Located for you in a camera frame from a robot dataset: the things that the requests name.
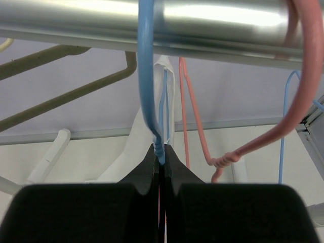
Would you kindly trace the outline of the light blue white-shirt hanger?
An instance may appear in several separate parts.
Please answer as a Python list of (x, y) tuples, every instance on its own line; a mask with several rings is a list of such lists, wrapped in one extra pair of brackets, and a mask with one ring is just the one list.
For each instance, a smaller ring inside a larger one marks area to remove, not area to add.
[(160, 165), (166, 163), (163, 133), (156, 119), (153, 79), (154, 1), (139, 1), (137, 30), (138, 81), (142, 114), (154, 135), (153, 147)]

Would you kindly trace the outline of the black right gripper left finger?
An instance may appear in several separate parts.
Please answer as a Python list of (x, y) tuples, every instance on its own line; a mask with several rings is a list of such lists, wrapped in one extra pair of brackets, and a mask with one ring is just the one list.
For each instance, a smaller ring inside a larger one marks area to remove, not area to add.
[(3, 219), (1, 242), (158, 242), (158, 185), (150, 147), (117, 183), (26, 186)]

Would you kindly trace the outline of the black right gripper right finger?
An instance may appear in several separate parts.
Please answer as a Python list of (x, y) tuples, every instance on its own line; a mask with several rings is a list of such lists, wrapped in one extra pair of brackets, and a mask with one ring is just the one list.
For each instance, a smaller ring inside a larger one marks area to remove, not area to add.
[(319, 242), (285, 185), (205, 183), (165, 146), (168, 242)]

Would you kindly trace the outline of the pink hanger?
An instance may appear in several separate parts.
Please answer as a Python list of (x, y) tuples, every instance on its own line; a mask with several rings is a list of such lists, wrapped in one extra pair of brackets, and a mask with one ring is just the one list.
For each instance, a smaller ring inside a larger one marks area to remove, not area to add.
[(224, 167), (238, 162), (244, 155), (270, 145), (289, 134), (306, 115), (316, 95), (323, 66), (323, 17), (319, 1), (291, 1), (289, 3), (289, 23), (284, 44), (288, 46), (295, 40), (297, 25), (301, 23), (303, 34), (303, 63), (300, 82), (291, 106), (283, 119), (271, 130), (255, 138), (240, 148), (212, 158), (206, 142), (198, 105), (187, 72), (185, 58), (179, 58), (180, 94), (183, 118), (183, 133), (186, 165), (190, 165), (187, 115), (184, 98), (184, 85), (188, 86), (191, 104), (195, 116), (198, 135), (205, 160), (209, 166), (216, 167), (211, 182), (216, 183)]

